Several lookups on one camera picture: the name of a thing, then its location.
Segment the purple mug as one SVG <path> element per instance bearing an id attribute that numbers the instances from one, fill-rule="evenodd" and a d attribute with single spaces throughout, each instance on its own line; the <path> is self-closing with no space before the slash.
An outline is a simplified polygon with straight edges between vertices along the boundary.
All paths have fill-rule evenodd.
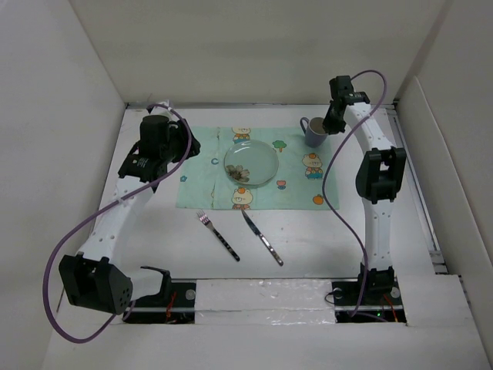
<path id="1" fill-rule="evenodd" d="M 313 119 L 302 117 L 300 119 L 300 126 L 304 132 L 304 141 L 307 146 L 311 148 L 319 147 L 328 138 L 323 123 L 324 119 L 322 117 L 314 117 Z"/>

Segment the pale green glass plate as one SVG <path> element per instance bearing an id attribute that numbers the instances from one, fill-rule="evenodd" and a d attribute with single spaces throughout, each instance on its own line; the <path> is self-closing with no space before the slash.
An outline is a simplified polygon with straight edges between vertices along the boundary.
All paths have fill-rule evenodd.
<path id="1" fill-rule="evenodd" d="M 258 187 L 274 178 L 280 161 L 273 147 L 259 140 L 247 140 L 231 146 L 223 164 L 232 181 Z"/>

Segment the green cartoon print cloth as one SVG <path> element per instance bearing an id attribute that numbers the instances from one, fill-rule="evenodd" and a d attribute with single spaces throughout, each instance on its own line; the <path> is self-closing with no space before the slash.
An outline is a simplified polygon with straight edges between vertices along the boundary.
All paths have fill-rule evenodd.
<path id="1" fill-rule="evenodd" d="M 298 128 L 197 127 L 200 154 L 182 166 L 178 208 L 207 210 L 326 210 L 339 207 L 329 143 L 310 148 Z M 226 151 L 236 143 L 259 140 L 280 161 L 272 180 L 258 187 L 232 181 L 224 169 Z"/>

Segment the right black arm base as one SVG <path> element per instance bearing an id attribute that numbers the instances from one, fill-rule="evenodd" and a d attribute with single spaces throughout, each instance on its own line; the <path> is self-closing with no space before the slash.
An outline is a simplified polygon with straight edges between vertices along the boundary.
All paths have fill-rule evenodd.
<path id="1" fill-rule="evenodd" d="M 324 300 L 337 323 L 405 323 L 404 304 L 392 267 L 381 271 L 360 266 L 355 280 L 335 280 Z"/>

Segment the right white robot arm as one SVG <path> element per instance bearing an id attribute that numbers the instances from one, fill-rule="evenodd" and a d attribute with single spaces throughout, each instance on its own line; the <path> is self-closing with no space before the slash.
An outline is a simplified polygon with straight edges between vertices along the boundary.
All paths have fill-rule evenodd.
<path id="1" fill-rule="evenodd" d="M 357 194 L 364 206 L 365 242 L 361 271 L 356 283 L 358 298 L 374 303 L 394 284 L 390 255 L 391 212 L 404 176 L 407 154 L 383 133 L 369 97 L 358 92 L 350 76 L 330 80 L 331 101 L 323 121 L 329 135 L 350 127 L 363 153 L 355 179 Z"/>

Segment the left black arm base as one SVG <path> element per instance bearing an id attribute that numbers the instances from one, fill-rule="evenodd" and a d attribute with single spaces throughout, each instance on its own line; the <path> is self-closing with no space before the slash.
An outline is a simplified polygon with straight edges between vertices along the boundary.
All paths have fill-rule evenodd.
<path id="1" fill-rule="evenodd" d="M 122 321 L 136 325 L 188 325 L 195 323 L 196 280 L 173 279 L 163 275 L 159 292 L 139 298 L 123 314 Z"/>

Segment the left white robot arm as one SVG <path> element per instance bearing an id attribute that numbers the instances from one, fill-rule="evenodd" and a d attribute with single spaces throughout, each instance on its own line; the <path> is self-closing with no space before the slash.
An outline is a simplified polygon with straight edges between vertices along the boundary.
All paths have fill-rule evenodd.
<path id="1" fill-rule="evenodd" d="M 119 265 L 132 229 L 145 205 L 168 175 L 170 163 L 182 163 L 200 151 L 186 122 L 149 115 L 139 127 L 139 140 L 122 162 L 112 197 L 87 241 L 74 256 L 66 255 L 59 273 L 69 303 L 82 308 L 122 314 L 146 297 L 154 305 L 171 298 L 169 272 L 142 266 L 124 273 Z"/>

